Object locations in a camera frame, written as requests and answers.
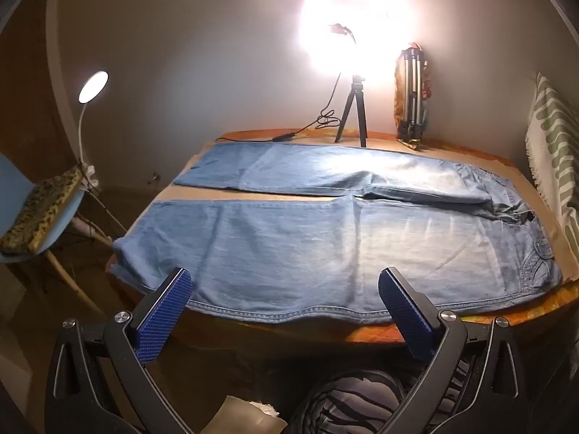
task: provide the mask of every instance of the tripod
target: tripod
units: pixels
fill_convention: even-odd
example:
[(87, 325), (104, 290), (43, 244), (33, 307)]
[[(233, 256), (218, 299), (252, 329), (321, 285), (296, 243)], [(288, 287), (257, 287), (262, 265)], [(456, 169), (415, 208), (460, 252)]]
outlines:
[(360, 146), (364, 148), (366, 147), (366, 138), (368, 137), (368, 134), (366, 132), (366, 109), (364, 108), (364, 86), (362, 85), (362, 81), (363, 78), (359, 75), (354, 75), (352, 77), (352, 89), (350, 90), (350, 94), (346, 100), (346, 106), (344, 107), (344, 113), (340, 120), (340, 127), (338, 127), (335, 143), (338, 143), (342, 137), (342, 132), (344, 131), (344, 126), (346, 125), (346, 120), (348, 119), (348, 114), (350, 114), (352, 102), (355, 98), (356, 108), (358, 111), (358, 127), (360, 129)]

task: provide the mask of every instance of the white wall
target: white wall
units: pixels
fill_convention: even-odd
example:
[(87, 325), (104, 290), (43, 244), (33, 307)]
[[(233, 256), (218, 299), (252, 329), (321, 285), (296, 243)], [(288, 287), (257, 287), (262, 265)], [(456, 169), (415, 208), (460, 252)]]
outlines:
[[(523, 167), (537, 71), (579, 101), (578, 49), (555, 8), (548, 0), (405, 1), (432, 66), (427, 135)], [(84, 80), (110, 74), (83, 124), (101, 181), (145, 187), (158, 171), (166, 183), (226, 131), (313, 120), (335, 75), (318, 74), (297, 43), (303, 2), (58, 0), (53, 23), (75, 117)], [(338, 111), (348, 90), (345, 77)], [(392, 81), (366, 94), (369, 129), (394, 132)]]

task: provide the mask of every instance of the wooden door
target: wooden door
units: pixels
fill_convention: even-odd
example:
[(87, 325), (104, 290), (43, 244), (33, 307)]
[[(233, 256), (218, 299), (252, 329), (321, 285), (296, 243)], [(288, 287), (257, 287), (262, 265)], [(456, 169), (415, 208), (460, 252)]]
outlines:
[(46, 57), (46, 0), (22, 0), (0, 33), (0, 152), (31, 181), (74, 165)]

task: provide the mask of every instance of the striped fabric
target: striped fabric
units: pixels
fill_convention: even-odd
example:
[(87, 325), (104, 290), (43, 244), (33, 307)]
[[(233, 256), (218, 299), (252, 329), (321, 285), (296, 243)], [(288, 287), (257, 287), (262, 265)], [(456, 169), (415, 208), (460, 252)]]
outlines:
[(579, 259), (579, 117), (542, 74), (526, 148), (537, 190)]
[[(460, 361), (428, 432), (452, 414), (469, 366)], [(376, 434), (414, 386), (424, 365), (408, 361), (384, 370), (351, 370), (315, 387), (297, 409), (287, 434)]]

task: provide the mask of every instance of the green striped fabric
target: green striped fabric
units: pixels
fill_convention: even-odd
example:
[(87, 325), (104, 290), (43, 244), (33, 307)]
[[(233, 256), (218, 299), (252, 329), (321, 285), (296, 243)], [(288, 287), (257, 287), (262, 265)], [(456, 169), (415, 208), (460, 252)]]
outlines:
[(557, 216), (579, 259), (579, 117), (539, 74), (526, 136), (537, 190)]

